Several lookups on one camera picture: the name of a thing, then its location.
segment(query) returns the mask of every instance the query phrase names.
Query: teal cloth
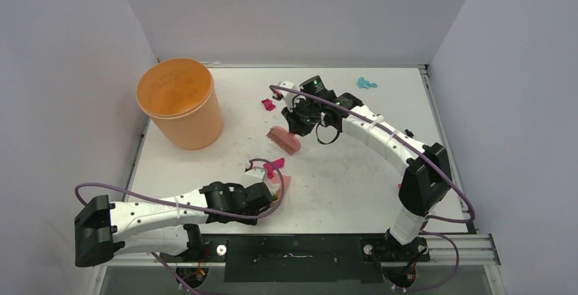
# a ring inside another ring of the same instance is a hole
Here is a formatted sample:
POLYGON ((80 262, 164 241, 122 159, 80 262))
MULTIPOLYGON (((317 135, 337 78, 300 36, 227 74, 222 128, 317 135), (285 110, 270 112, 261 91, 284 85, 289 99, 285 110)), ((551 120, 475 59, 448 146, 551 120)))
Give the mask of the teal cloth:
POLYGON ((369 82, 364 77, 359 77, 357 80, 357 87, 360 89, 368 89, 369 87, 376 88, 378 85, 374 82, 369 82))

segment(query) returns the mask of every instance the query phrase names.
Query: tabletop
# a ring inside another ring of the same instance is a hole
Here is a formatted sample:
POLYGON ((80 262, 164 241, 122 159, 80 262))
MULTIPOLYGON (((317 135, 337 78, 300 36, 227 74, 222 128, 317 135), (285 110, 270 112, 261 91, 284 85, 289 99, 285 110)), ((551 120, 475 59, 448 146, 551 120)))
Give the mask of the tabletop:
MULTIPOLYGON (((238 183, 245 163, 254 157, 284 157, 284 174, 291 176, 284 202, 256 226, 210 223, 205 234, 344 234, 385 232, 401 208, 397 185, 401 175, 363 143, 341 135, 330 145, 314 134, 299 138, 301 150, 288 155, 265 137, 274 125, 287 128, 283 102, 266 111, 268 86, 279 81, 296 84, 320 75, 327 89, 349 92, 399 130, 409 129, 425 144, 440 142, 436 122, 417 68, 211 68, 224 118, 220 137, 210 146, 185 151, 171 145, 150 122, 145 130, 130 189, 165 198, 201 188, 213 181, 238 183), (364 77, 377 88, 360 89, 364 77)), ((320 128, 331 140, 334 129, 320 128)), ((435 207, 436 215, 463 219, 457 194, 448 192, 435 207)), ((467 232, 464 224, 432 220, 430 232, 467 232)))

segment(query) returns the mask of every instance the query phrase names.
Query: wall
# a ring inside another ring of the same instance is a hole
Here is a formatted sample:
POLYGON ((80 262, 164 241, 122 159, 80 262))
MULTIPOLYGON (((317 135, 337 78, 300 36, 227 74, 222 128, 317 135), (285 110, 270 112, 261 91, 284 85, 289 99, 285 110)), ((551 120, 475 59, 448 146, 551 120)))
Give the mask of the wall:
POLYGON ((134 89, 154 57, 126 0, 0 0, 0 12, 0 288, 84 294, 73 188, 126 185, 144 122, 134 89))
POLYGON ((465 0, 128 0, 161 59, 430 62, 465 0))
POLYGON ((432 89, 509 294, 576 294, 578 0, 467 0, 432 89))

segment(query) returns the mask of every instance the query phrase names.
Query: brush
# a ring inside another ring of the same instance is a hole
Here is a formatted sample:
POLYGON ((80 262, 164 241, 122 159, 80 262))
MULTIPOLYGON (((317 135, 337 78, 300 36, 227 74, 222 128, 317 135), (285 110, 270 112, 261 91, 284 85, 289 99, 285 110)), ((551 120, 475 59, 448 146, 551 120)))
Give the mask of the brush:
POLYGON ((272 140, 273 143, 275 143, 278 147, 291 155, 301 150, 301 143, 299 140, 295 137, 294 134, 291 134, 283 127, 273 126, 269 130, 269 133, 267 133, 267 138, 272 140))

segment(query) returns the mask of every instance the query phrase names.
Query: orange bucket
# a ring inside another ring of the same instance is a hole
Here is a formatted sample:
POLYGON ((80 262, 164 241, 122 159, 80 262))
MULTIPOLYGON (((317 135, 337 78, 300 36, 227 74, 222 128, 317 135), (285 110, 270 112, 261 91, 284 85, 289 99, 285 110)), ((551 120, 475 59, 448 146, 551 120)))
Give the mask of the orange bucket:
POLYGON ((147 71, 136 87, 138 105, 175 146, 201 149, 223 129, 213 76, 193 59, 171 59, 147 71))

